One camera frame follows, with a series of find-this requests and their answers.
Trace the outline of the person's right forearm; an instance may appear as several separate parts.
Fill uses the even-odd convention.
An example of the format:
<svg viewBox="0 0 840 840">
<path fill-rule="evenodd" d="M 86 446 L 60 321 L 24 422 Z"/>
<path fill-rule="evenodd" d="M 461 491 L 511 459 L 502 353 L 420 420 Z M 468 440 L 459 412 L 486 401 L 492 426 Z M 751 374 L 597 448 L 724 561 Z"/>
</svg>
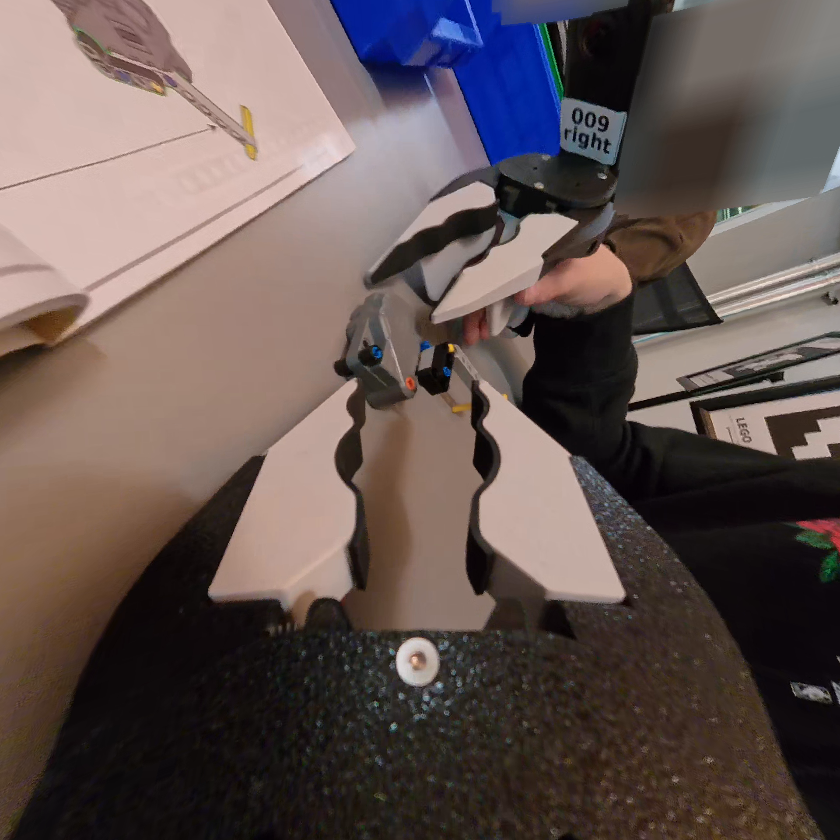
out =
<svg viewBox="0 0 840 840">
<path fill-rule="evenodd" d="M 585 459 L 625 499 L 646 490 L 642 453 L 627 421 L 637 356 L 635 288 L 612 306 L 573 318 L 532 316 L 534 363 L 521 408 L 570 455 Z"/>
</svg>

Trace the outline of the person's black clothing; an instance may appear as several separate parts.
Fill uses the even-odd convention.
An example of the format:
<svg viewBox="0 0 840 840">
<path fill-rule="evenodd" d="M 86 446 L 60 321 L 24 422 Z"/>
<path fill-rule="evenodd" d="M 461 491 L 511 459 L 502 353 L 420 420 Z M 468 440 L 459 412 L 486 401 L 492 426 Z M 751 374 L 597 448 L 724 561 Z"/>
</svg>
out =
<svg viewBox="0 0 840 840">
<path fill-rule="evenodd" d="M 805 802 L 838 838 L 838 461 L 640 423 L 625 431 L 626 498 L 722 615 Z"/>
</svg>

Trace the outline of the black framed picture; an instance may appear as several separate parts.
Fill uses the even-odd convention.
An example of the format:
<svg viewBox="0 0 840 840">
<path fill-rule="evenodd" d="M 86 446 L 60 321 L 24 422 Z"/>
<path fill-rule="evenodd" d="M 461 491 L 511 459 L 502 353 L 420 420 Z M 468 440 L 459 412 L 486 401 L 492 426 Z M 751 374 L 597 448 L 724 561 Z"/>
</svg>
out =
<svg viewBox="0 0 840 840">
<path fill-rule="evenodd" d="M 676 381 L 686 392 L 717 385 L 735 385 L 759 375 L 775 374 L 799 364 L 839 354 L 839 332 L 826 332 L 798 343 L 758 353 L 716 368 L 679 377 Z"/>
</svg>

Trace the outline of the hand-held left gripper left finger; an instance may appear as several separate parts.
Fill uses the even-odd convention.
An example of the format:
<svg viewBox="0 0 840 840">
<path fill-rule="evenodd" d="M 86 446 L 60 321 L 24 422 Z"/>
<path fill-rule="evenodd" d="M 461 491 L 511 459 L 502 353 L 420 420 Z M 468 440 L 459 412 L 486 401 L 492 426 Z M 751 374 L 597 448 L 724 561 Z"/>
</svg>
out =
<svg viewBox="0 0 840 840">
<path fill-rule="evenodd" d="M 209 585 L 212 601 L 306 614 L 318 599 L 366 588 L 369 535 L 354 483 L 365 407 L 361 384 L 347 381 L 267 450 Z"/>
</svg>

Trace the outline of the grey desk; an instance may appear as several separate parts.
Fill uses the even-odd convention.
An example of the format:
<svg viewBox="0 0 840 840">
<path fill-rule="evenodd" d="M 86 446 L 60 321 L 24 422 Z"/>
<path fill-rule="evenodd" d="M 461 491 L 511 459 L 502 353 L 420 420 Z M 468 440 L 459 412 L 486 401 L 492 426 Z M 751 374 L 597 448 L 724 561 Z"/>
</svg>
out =
<svg viewBox="0 0 840 840">
<path fill-rule="evenodd" d="M 362 67 L 330 2 L 271 2 L 342 163 L 83 334 L 2 365 L 2 838 L 126 592 L 337 387 L 361 274 L 487 160 L 451 70 Z"/>
</svg>

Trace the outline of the silver metal rail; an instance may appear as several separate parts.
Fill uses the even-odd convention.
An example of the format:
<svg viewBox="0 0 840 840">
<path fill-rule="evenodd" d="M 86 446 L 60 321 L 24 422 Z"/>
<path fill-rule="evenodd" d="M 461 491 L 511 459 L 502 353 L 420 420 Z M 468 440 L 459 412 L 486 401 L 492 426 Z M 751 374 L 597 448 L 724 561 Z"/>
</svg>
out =
<svg viewBox="0 0 840 840">
<path fill-rule="evenodd" d="M 834 253 L 712 293 L 707 300 L 720 319 L 731 319 L 816 293 L 833 301 L 838 283 L 839 253 Z"/>
</svg>

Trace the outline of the person's right hand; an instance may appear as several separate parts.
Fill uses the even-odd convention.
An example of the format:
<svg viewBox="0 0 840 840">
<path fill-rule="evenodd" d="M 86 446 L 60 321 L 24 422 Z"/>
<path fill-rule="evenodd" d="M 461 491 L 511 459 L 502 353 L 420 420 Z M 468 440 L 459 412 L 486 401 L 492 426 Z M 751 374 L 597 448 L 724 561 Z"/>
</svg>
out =
<svg viewBox="0 0 840 840">
<path fill-rule="evenodd" d="M 599 312 L 629 297 L 634 283 L 625 264 L 608 245 L 579 259 L 560 262 L 514 297 L 518 307 L 558 302 L 583 314 Z"/>
</svg>

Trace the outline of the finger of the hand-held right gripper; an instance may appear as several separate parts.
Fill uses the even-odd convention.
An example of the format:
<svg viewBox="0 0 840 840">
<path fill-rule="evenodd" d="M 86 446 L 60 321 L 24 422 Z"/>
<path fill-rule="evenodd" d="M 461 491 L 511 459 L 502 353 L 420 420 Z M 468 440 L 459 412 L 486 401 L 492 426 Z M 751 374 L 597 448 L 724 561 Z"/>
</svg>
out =
<svg viewBox="0 0 840 840">
<path fill-rule="evenodd" d="M 544 252 L 578 224 L 559 214 L 526 216 L 513 239 L 462 270 L 431 313 L 431 322 L 446 323 L 484 309 L 489 326 L 507 326 L 517 309 L 513 297 L 538 280 Z"/>
<path fill-rule="evenodd" d="M 495 190 L 473 182 L 432 200 L 364 275 L 372 291 L 403 280 L 429 305 L 498 245 L 505 221 Z"/>
</svg>

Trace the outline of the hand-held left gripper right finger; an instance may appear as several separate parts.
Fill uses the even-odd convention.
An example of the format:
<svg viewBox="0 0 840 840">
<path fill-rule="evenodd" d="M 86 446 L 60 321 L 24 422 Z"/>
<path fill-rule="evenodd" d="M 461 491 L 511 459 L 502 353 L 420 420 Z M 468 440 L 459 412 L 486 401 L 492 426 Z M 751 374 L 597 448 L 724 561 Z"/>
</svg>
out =
<svg viewBox="0 0 840 840">
<path fill-rule="evenodd" d="M 473 381 L 473 466 L 465 548 L 474 593 L 516 600 L 538 627 L 553 605 L 620 605 L 627 593 L 570 454 L 485 381 Z"/>
</svg>

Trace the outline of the dark mesh cloth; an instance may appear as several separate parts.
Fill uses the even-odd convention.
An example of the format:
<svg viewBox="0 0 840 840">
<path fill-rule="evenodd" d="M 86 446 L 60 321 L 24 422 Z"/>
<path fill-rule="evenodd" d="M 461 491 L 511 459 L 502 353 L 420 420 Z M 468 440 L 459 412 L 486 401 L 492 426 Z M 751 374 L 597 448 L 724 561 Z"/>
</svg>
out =
<svg viewBox="0 0 840 840">
<path fill-rule="evenodd" d="M 675 333 L 722 323 L 686 262 L 637 287 L 633 336 Z"/>
</svg>

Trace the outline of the open instruction booklet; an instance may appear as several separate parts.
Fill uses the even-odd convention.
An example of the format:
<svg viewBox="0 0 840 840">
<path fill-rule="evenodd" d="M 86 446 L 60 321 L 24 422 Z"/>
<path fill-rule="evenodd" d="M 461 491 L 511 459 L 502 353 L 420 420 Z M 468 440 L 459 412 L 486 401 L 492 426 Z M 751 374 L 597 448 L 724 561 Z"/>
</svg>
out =
<svg viewBox="0 0 840 840">
<path fill-rule="evenodd" d="M 87 327 L 354 151 L 269 2 L 1 13 L 2 356 Z"/>
</svg>

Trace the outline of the framed black white poster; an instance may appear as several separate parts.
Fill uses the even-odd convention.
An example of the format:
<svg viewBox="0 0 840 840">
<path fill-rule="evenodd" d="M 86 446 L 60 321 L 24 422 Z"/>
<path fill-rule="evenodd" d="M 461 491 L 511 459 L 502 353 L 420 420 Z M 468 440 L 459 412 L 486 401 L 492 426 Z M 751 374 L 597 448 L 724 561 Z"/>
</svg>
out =
<svg viewBox="0 0 840 840">
<path fill-rule="evenodd" d="M 806 461 L 839 458 L 839 387 L 833 378 L 690 403 L 698 434 Z"/>
</svg>

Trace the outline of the grey toy motor brick assembly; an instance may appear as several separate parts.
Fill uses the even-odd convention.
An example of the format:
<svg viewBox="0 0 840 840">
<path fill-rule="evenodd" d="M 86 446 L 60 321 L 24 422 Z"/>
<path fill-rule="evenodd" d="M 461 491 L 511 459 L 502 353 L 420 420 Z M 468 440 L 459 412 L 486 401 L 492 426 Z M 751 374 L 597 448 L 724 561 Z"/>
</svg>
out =
<svg viewBox="0 0 840 840">
<path fill-rule="evenodd" d="M 333 367 L 358 382 L 371 408 L 412 400 L 419 390 L 448 393 L 459 352 L 451 342 L 422 339 L 414 310 L 401 297 L 370 294 L 353 310 L 345 333 L 343 357 Z"/>
</svg>

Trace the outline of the blue plastic bin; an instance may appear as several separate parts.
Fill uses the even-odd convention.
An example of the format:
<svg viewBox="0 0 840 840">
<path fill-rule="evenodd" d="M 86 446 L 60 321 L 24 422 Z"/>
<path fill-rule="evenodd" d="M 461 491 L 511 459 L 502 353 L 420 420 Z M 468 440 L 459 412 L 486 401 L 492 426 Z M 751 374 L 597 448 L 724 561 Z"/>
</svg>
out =
<svg viewBox="0 0 840 840">
<path fill-rule="evenodd" d="M 491 1 L 331 1 L 367 66 L 452 69 L 490 163 L 560 148 L 559 61 L 545 23 Z"/>
</svg>

